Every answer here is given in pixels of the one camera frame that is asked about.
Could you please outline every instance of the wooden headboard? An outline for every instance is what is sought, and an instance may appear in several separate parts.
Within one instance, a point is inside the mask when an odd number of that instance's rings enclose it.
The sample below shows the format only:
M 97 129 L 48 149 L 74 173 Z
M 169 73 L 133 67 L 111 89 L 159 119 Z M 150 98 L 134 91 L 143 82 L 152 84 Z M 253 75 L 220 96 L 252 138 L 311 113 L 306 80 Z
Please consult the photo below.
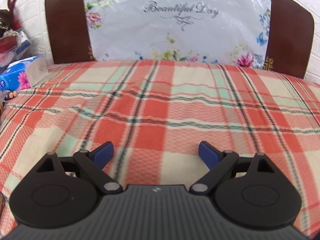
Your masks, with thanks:
M 92 60 L 83 0 L 45 0 L 48 34 L 56 64 Z M 265 68 L 303 78 L 314 20 L 293 0 L 272 0 Z

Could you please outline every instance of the blue lever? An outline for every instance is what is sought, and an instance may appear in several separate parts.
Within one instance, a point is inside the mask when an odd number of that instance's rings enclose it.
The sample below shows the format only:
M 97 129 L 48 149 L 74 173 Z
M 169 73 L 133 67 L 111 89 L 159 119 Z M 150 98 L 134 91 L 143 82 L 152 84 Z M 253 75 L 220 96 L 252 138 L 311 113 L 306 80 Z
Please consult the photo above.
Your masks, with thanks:
M 103 169 L 109 161 L 113 158 L 113 144 L 112 142 L 105 142 L 98 148 L 89 153 L 89 158 L 100 169 Z
M 198 153 L 209 169 L 212 169 L 223 159 L 223 153 L 206 141 L 199 143 Z

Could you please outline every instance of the white wall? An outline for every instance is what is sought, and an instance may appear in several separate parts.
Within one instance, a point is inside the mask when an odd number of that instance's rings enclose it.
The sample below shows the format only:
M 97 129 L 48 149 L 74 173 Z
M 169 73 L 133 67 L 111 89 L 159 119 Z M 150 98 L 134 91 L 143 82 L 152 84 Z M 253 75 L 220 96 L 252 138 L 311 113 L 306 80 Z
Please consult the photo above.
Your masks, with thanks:
M 305 79 L 320 84 L 320 0 L 295 1 L 308 9 L 315 20 L 314 41 Z M 7 0 L 0 0 L 1 9 L 7 8 L 6 2 Z M 44 0 L 18 0 L 17 9 L 21 15 L 23 26 L 33 42 L 32 53 L 46 54 L 48 62 L 52 63 L 44 14 Z

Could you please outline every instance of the pink flower print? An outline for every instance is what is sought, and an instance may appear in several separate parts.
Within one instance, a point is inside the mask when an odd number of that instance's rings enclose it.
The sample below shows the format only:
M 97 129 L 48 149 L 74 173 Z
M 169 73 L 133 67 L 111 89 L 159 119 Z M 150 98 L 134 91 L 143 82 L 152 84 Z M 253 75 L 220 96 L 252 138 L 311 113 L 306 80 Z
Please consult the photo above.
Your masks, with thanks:
M 191 57 L 191 58 L 189 59 L 189 61 L 190 61 L 190 62 L 196 62 L 196 61 L 198 61 L 198 57 L 196 57 L 196 56 Z
M 30 88 L 30 83 L 27 77 L 27 74 L 25 72 L 20 72 L 18 76 L 18 82 L 19 82 L 19 87 L 18 90 L 23 90 Z
M 101 23 L 101 18 L 100 18 L 100 14 L 95 13 L 95 12 L 88 12 L 86 14 L 87 17 L 87 23 L 90 27 L 93 27 L 94 25 L 96 25 L 97 23 Z
M 237 59 L 237 66 L 239 67 L 252 67 L 253 57 L 248 53 L 245 56 L 241 56 L 240 59 Z

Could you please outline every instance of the tissue box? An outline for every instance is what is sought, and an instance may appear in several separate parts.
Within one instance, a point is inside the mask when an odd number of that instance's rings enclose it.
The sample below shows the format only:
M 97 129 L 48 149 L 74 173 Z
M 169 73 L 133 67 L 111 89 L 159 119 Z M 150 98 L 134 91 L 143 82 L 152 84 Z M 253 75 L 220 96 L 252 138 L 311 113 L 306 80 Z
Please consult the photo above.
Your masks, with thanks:
M 44 56 L 11 63 L 0 75 L 0 90 L 17 91 L 34 87 L 48 74 Z

